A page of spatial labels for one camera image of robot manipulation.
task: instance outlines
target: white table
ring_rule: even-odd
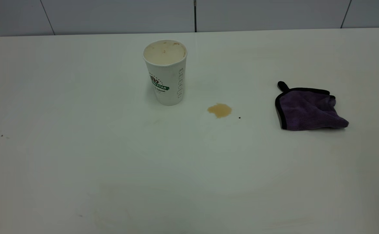
[[[163,38],[189,50],[170,107]],[[349,127],[281,130],[279,80]],[[379,234],[379,29],[0,38],[0,234],[55,233]]]

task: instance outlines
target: paper cup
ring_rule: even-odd
[[[175,40],[159,40],[143,50],[158,101],[167,106],[178,104],[184,96],[187,48]]]

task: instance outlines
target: brown liquid stain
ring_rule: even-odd
[[[207,111],[210,113],[214,113],[218,119],[231,114],[231,108],[226,104],[222,103],[217,103],[217,105],[209,107]]]

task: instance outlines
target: purple cloth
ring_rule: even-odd
[[[334,109],[335,96],[322,89],[293,88],[278,82],[283,91],[276,98],[276,107],[282,129],[301,131],[323,127],[344,128],[348,121],[339,117]]]

